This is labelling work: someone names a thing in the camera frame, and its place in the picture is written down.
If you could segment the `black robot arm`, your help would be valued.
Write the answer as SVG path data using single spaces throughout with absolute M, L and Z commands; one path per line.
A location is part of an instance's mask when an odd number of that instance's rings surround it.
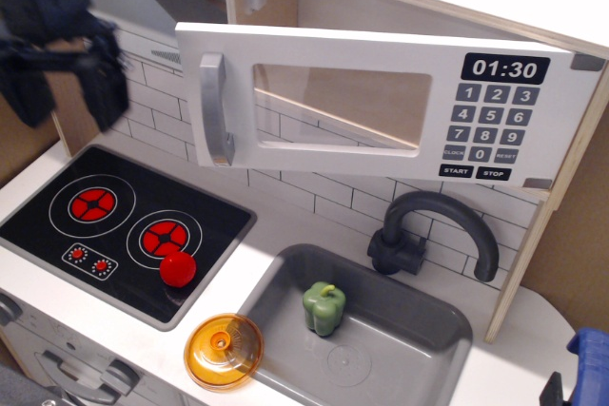
M 102 131 L 128 109 L 116 27 L 89 6 L 89 0 L 1 0 L 1 94 L 25 125 L 38 126 L 55 108 L 48 72 L 77 77 Z

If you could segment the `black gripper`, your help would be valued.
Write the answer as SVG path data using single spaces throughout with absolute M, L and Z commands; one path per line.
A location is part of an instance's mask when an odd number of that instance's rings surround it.
M 128 85 L 116 26 L 95 17 L 86 25 L 83 51 L 50 50 L 37 29 L 19 29 L 1 21 L 1 93 L 17 117 L 36 128 L 47 120 L 55 101 L 46 72 L 73 73 L 88 111 L 100 131 L 109 130 L 127 111 Z

